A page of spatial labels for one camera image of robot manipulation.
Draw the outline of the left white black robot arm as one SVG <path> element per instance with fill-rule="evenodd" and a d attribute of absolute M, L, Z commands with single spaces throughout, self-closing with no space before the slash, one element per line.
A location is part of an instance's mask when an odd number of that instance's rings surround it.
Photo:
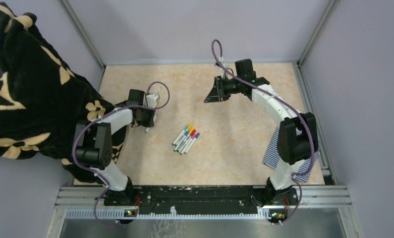
<path fill-rule="evenodd" d="M 131 179 L 114 162 L 113 156 L 118 149 L 113 135 L 130 124 L 153 127 L 159 100 L 159 92 L 131 89 L 125 104 L 91 122 L 77 124 L 72 146 L 74 164 L 103 182 L 107 189 L 104 193 L 106 206 L 131 205 L 135 199 Z"/>

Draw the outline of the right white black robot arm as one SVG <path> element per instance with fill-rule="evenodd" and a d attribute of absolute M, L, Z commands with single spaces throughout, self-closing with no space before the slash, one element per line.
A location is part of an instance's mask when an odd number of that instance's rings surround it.
<path fill-rule="evenodd" d="M 258 206 L 279 204 L 290 193 L 292 179 L 307 159 L 318 150 L 316 118 L 290 107 L 264 77 L 257 77 L 250 59 L 235 62 L 236 75 L 223 62 L 215 63 L 221 74 L 214 78 L 205 103 L 222 102 L 233 94 L 243 94 L 269 114 L 278 126 L 278 163 L 267 179 L 263 192 L 253 201 Z"/>

